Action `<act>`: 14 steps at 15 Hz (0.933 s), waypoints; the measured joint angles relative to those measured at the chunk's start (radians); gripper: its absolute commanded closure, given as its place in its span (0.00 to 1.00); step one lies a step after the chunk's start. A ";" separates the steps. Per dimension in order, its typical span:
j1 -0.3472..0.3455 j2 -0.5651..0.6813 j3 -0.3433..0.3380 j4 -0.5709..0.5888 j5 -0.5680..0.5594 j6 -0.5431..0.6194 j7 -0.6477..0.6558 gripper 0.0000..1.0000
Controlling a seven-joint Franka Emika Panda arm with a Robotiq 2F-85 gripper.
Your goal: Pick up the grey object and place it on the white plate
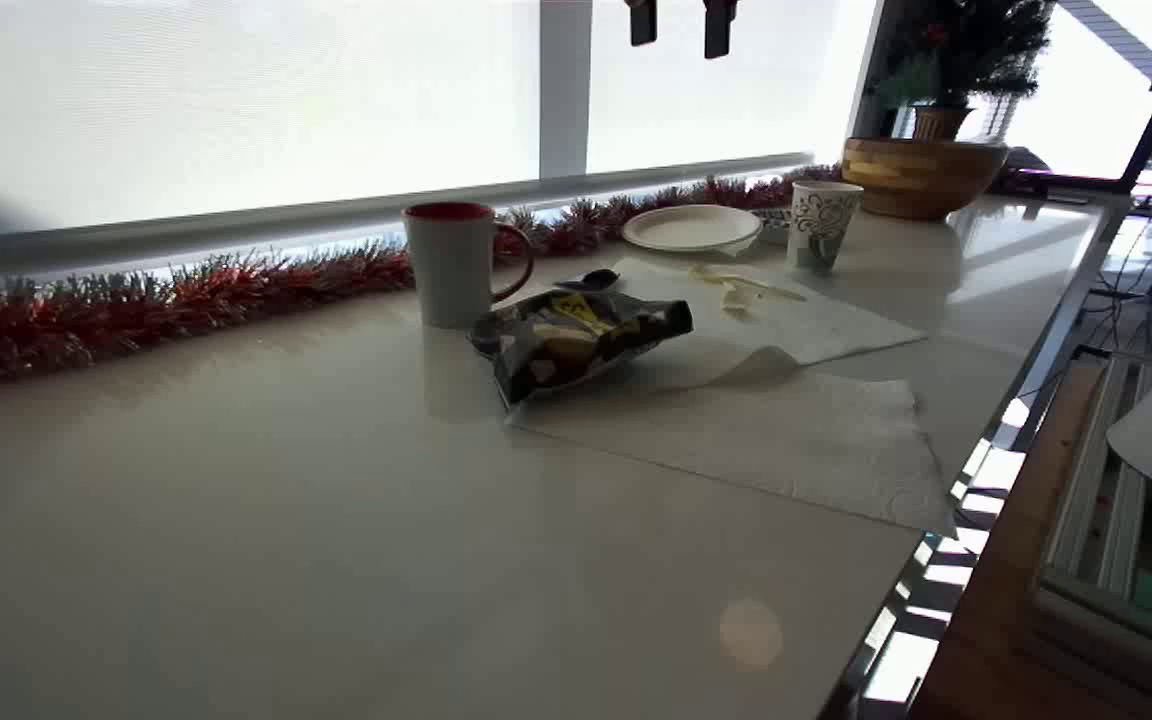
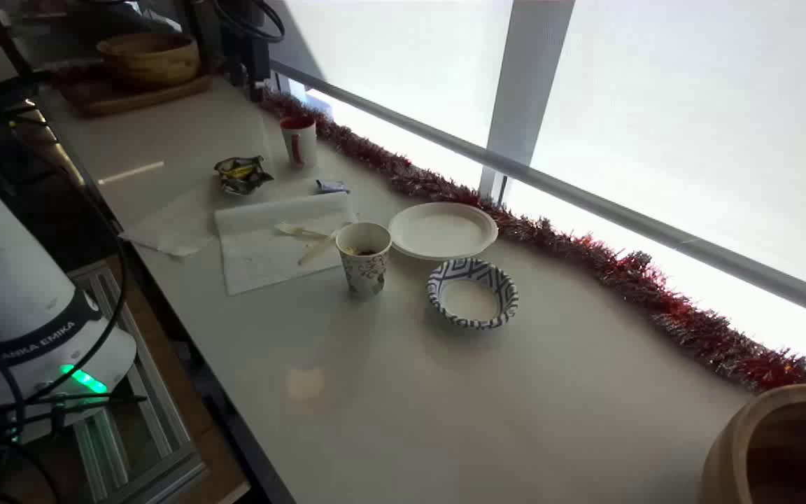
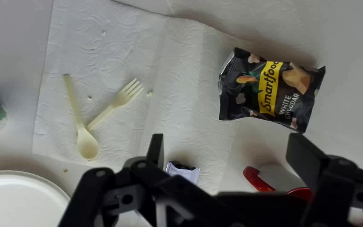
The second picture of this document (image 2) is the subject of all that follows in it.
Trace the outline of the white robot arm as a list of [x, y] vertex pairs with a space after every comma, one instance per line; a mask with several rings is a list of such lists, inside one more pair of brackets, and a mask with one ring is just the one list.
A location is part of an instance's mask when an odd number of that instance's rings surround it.
[[0, 439], [57, 398], [111, 393], [136, 342], [78, 289], [0, 200]]

